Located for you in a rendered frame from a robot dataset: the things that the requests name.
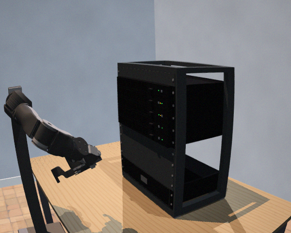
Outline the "black server rack frame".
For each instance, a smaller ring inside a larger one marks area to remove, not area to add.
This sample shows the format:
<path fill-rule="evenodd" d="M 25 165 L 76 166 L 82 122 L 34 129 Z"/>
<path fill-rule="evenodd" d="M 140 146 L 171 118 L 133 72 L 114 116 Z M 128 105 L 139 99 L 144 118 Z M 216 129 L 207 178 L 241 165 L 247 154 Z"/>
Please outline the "black server rack frame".
<path fill-rule="evenodd" d="M 234 67 L 166 60 L 117 63 L 117 71 L 122 175 L 173 218 L 223 200 Z M 216 72 L 224 81 L 186 75 Z M 185 155 L 186 144 L 221 135 L 219 171 Z"/>

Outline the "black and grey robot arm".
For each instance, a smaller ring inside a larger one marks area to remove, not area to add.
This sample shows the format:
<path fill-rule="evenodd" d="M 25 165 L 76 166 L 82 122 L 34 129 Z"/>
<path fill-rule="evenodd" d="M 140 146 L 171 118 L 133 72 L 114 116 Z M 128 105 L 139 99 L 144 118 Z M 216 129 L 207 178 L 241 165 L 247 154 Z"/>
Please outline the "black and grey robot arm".
<path fill-rule="evenodd" d="M 39 149 L 54 156 L 66 157 L 73 163 L 86 163 L 91 169 L 102 160 L 97 147 L 88 145 L 83 138 L 73 137 L 47 120 L 41 119 L 32 108 L 32 102 L 22 93 L 22 87 L 9 88 L 4 111 L 17 125 L 22 126 L 32 143 Z"/>

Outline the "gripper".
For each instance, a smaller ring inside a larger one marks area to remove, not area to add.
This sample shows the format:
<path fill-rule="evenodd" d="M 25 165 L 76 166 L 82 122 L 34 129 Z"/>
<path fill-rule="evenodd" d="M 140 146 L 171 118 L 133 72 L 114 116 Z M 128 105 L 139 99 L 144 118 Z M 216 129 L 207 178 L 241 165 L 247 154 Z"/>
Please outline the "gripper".
<path fill-rule="evenodd" d="M 70 170 L 64 172 L 59 166 L 57 166 L 57 167 L 55 167 L 55 168 L 53 168 L 51 170 L 51 172 L 52 172 L 55 180 L 57 181 L 57 183 L 60 182 L 58 177 L 61 176 L 61 175 L 63 175 L 65 178 L 69 178 L 69 177 L 71 177 L 73 175 L 77 175 L 77 174 L 79 174 L 79 173 L 81 173 L 81 172 L 83 172 L 83 171 L 85 171 L 85 170 L 90 168 L 90 167 L 88 167 L 88 165 L 86 163 L 81 163 L 79 161 L 76 161 L 76 162 L 73 163 L 73 162 L 70 162 L 69 160 L 67 160 L 66 157 L 65 157 L 65 159 L 66 159 L 68 165 L 71 168 Z M 77 172 L 76 172 L 76 170 L 77 170 Z"/>

